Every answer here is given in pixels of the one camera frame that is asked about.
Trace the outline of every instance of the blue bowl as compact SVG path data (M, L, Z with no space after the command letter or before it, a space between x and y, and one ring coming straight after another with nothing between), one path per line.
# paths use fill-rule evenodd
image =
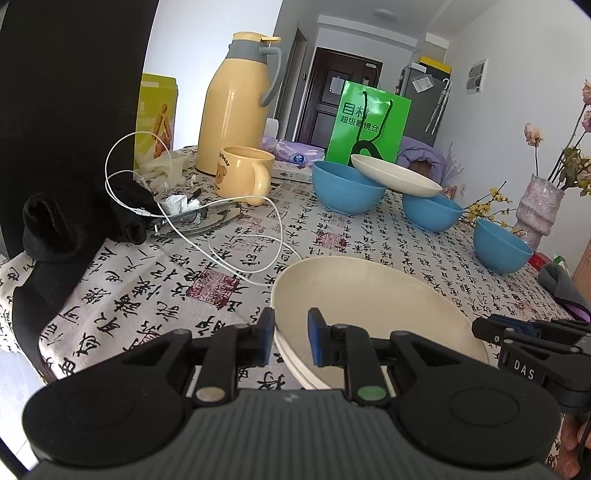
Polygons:
M408 219L423 230L444 232L462 216L464 209L443 195L424 198L404 194L402 208Z
M314 163L312 185L327 208L346 215L371 210L386 192L386 187L367 178L359 170L328 161Z
M482 218L476 220L474 251L485 266L499 273L518 271L534 254L509 230Z

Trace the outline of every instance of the white plate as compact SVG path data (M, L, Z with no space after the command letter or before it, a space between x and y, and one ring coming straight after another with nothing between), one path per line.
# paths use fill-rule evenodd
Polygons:
M372 337L408 330L488 364L484 344L448 299L395 268L355 257L311 257L286 268L271 292L275 344L306 388L343 388L339 367L315 367L308 341L308 309L318 307L329 325L360 326Z
M367 155L351 155L351 162L363 175L390 189L417 197L434 197L441 185L420 173Z

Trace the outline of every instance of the tablecloth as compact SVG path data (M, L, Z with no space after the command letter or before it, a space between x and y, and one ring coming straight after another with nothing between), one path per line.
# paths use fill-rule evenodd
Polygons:
M188 148L181 153L195 152ZM191 166L186 176L192 174L197 174L194 188L172 193L192 193L200 186L202 201L215 199L213 179ZM273 179L269 196L279 208L285 242L302 257L351 255L397 268L449 298L469 320L490 313L524 320L569 316L540 287L529 265L511 275L493 273L473 253L469 227L459 223L447 232L424 232L408 221L394 192L387 191L375 209L358 216L327 210L305 183ZM278 242L238 234L278 236L279 223L270 205L244 210L240 219L194 241L206 251L211 241L231 264L255 270L272 260ZM188 328L201 337L224 325L255 322L269 305L277 275L296 260L284 249L272 268L251 275L269 285L258 287L220 268L182 239L149 240L140 246L107 240L61 313L42 332L43 360L63 378L175 328ZM11 329L12 292L33 266L34 260L22 253L0 267L4 350L20 351ZM498 348L489 345L488 353L495 365ZM243 388L301 388L275 346L267 367L241 369L239 378Z

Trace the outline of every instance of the stacked plates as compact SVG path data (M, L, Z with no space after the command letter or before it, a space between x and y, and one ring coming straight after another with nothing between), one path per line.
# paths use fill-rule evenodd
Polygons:
M312 257L285 269L271 293L275 343L299 382L308 389L343 388L343 370L315 367L308 342L308 309L318 307L329 325L345 323L389 338L407 330L488 363L484 344L448 299L394 268L354 257Z

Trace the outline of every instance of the gray thermos handle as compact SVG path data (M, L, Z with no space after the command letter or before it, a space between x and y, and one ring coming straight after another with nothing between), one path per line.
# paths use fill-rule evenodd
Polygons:
M275 78L273 78L271 88L261 97L261 106L267 106L271 103L271 100L273 100L273 97L277 94L279 87L281 86L281 79L279 78L280 73L283 70L283 65L281 64L281 49L279 47L260 47L259 51L263 55L277 55L278 59L277 71L275 72Z

